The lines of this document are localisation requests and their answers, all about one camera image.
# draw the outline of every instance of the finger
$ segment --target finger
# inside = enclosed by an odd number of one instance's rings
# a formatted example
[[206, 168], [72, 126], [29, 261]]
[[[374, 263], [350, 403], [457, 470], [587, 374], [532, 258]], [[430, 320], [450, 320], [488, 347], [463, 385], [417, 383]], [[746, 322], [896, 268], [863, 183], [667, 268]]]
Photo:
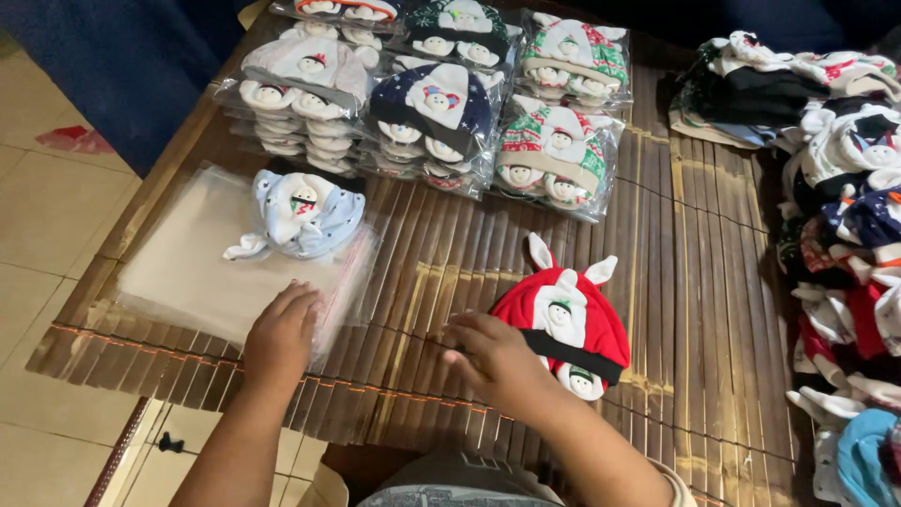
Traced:
[[304, 318], [310, 307], [319, 300], [319, 289], [313, 289], [288, 303], [287, 308], [282, 312], [282, 317], [295, 323], [300, 328], [304, 322]]
[[313, 306], [310, 307], [309, 310], [306, 311], [306, 315], [304, 316], [304, 323], [300, 326], [300, 339], [305, 342], [310, 342], [313, 340], [313, 332], [316, 329], [316, 320], [319, 319], [319, 312], [322, 311], [323, 304], [321, 301], [316, 301], [313, 303]]
[[303, 283], [297, 282], [297, 280], [292, 280], [291, 284], [287, 286], [284, 290], [282, 290], [272, 303], [269, 304], [269, 312], [275, 315], [281, 315], [285, 312], [287, 305], [291, 303], [294, 299], [303, 296], [307, 292], [313, 290], [313, 287], [310, 286], [308, 281]]
[[455, 326], [469, 327], [477, 330], [490, 339], [497, 340], [510, 332], [510, 326], [500, 318], [492, 317], [484, 313], [464, 313], [455, 315], [449, 319]]
[[491, 338], [479, 333], [472, 327], [449, 324], [444, 328], [444, 334], [456, 340], [457, 343], [463, 344], [467, 351], [476, 355], [486, 354], [492, 346]]
[[463, 382], [473, 391], [481, 393], [485, 389], [488, 379], [469, 362], [465, 355], [456, 350], [448, 350], [444, 352], [443, 359], [451, 368], [457, 370], [460, 376], [463, 377]]

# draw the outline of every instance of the red baby hat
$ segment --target red baby hat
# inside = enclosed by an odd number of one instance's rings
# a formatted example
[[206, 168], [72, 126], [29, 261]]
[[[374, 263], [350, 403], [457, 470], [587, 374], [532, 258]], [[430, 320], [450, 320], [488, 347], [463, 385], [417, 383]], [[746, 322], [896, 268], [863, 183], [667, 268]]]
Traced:
[[598, 287], [616, 266], [612, 255], [584, 273], [557, 265], [551, 250], [529, 234], [538, 272], [523, 278], [491, 314], [523, 331], [529, 347], [560, 383], [583, 400], [597, 400], [629, 367], [629, 340]]

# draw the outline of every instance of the table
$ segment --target table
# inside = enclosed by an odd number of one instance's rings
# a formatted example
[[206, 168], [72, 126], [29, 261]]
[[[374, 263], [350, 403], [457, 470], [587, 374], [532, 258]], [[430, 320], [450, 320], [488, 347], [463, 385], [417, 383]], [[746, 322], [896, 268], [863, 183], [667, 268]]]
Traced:
[[[522, 3], [505, 2], [504, 6]], [[565, 5], [531, 8], [575, 15]], [[211, 96], [264, 41], [263, 14], [210, 84], [106, 238], [26, 368], [85, 386], [199, 410], [224, 410], [241, 386], [240, 351], [114, 304], [117, 273], [204, 161], [251, 176], [268, 159], [236, 149]], [[488, 310], [532, 272], [538, 233], [564, 267], [619, 257], [603, 288], [628, 332], [632, 367], [596, 409], [699, 498], [750, 505], [811, 503], [809, 418], [787, 403], [797, 308], [775, 255], [778, 165], [672, 133], [673, 71], [693, 51], [632, 37], [634, 105], [607, 215], [590, 225], [509, 199], [482, 202], [409, 182], [368, 180], [366, 220], [382, 244], [364, 296], [368, 327], [342, 330], [322, 375], [298, 386], [284, 426], [338, 444], [462, 448], [562, 477], [546, 443], [448, 375], [436, 331], [450, 313]]]

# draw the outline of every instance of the hand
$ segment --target hand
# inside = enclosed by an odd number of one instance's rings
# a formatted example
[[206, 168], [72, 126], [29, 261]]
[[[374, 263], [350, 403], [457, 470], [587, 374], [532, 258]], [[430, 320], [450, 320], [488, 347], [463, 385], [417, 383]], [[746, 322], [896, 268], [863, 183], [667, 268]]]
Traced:
[[466, 347], [475, 365], [456, 350], [445, 352], [444, 361], [458, 370], [482, 400], [506, 416], [541, 430], [556, 412], [555, 405], [577, 400], [526, 345], [523, 333], [499, 318], [457, 315], [449, 319], [444, 332]]
[[291, 281], [247, 335], [244, 385], [264, 392], [294, 392], [310, 361], [313, 331], [322, 302], [308, 282]]

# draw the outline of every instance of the tiled floor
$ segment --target tiled floor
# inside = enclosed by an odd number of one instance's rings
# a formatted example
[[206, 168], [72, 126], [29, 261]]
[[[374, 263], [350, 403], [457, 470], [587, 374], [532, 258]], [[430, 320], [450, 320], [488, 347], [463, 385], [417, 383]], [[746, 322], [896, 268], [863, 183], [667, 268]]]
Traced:
[[[0, 111], [0, 503], [79, 506], [137, 398], [23, 368], [141, 182], [114, 154], [34, 141], [54, 128], [90, 127], [21, 51], [0, 51]], [[153, 402], [102, 504], [166, 505], [217, 420]], [[186, 452], [155, 448], [161, 430], [184, 439]], [[283, 431], [272, 506], [297, 504], [323, 451]]]

